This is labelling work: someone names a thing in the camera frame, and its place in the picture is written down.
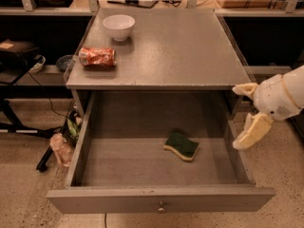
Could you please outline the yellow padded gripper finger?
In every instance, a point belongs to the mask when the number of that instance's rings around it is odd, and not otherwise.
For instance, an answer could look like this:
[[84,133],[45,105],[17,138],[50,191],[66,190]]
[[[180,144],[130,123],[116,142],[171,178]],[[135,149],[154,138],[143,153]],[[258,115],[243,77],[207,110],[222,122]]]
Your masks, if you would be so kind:
[[248,83],[248,84],[235,85],[232,88],[232,90],[237,95],[246,96],[250,100],[253,100],[257,87],[258,87],[257,83]]
[[233,147],[242,150],[253,146],[270,131],[273,123],[274,120],[265,113],[248,113],[244,129],[233,141]]

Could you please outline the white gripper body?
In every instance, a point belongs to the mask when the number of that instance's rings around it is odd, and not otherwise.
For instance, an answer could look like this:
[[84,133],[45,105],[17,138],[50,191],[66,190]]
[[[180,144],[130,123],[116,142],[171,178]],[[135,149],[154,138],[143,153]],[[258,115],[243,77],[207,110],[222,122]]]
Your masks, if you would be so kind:
[[277,74],[258,85],[254,106],[275,121],[283,121],[302,110],[302,74]]

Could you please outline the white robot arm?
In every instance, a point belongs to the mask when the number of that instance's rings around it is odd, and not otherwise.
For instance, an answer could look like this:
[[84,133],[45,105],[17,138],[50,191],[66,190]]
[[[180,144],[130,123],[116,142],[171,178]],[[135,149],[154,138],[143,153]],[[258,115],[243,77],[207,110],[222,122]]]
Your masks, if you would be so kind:
[[274,122],[298,115],[304,109],[304,66],[277,74],[260,84],[235,85],[233,92],[253,101],[257,114],[248,113],[243,131],[233,141],[235,149],[259,142]]

